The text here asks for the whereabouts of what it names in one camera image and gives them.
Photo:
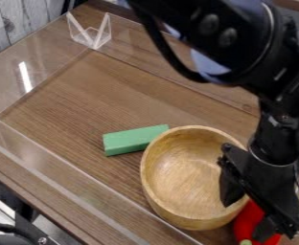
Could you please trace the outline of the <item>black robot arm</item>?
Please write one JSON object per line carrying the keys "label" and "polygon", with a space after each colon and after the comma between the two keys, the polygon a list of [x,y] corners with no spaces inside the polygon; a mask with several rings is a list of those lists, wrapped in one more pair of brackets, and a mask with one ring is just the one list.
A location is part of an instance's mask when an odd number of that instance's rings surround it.
{"label": "black robot arm", "polygon": [[174,70],[258,98],[248,145],[223,144],[220,200],[263,211],[251,236],[299,234],[299,43],[271,0],[127,0]]}

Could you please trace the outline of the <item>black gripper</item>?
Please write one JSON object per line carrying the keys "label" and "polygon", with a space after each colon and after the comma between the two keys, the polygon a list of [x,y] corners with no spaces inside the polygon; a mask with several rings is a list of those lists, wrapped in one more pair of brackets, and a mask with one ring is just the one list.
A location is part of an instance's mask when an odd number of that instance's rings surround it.
{"label": "black gripper", "polygon": [[263,163],[250,151],[230,143],[222,145],[218,165],[220,200],[226,207],[248,196],[263,210],[252,239],[266,242],[275,234],[293,239],[299,234],[299,198],[293,164]]}

